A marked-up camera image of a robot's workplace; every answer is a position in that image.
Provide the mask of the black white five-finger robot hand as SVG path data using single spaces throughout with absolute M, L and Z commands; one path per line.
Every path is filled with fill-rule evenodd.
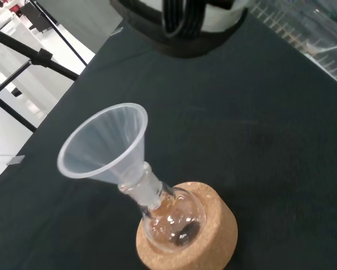
M 221 46 L 243 24 L 253 1 L 110 1 L 159 52 L 183 59 Z

